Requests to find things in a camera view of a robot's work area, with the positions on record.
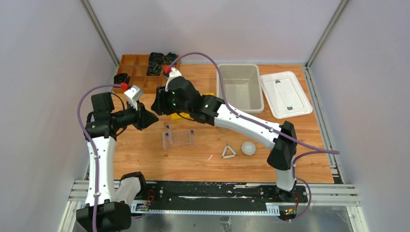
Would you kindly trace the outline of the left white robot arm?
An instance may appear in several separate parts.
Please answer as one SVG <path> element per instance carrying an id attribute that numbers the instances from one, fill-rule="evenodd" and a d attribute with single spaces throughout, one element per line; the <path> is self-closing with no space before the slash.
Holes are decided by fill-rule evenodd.
<path id="1" fill-rule="evenodd" d="M 114 112 L 112 94 L 91 96 L 93 110 L 81 123 L 86 137 L 89 164 L 89 186 L 85 207 L 76 211 L 76 221 L 88 232 L 117 232 L 132 224 L 131 204 L 144 199 L 148 186 L 141 172 L 125 174 L 118 189 L 114 186 L 114 151 L 117 132 L 132 125 L 143 130 L 158 121 L 139 101 L 143 93 L 129 89 L 124 93 L 127 108 Z"/>

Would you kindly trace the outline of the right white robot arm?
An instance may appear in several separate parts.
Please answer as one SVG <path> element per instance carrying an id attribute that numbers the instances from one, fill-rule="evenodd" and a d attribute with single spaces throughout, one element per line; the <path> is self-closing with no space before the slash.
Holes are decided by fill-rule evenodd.
<path id="1" fill-rule="evenodd" d="M 186 113 L 198 123 L 230 129 L 261 143 L 270 149 L 267 163 L 276 172 L 278 199 L 288 202 L 295 196 L 292 161 L 297 144 L 292 123 L 273 123 L 244 113 L 221 98 L 200 94 L 191 81 L 182 76 L 157 88 L 151 109 L 158 115 Z"/>

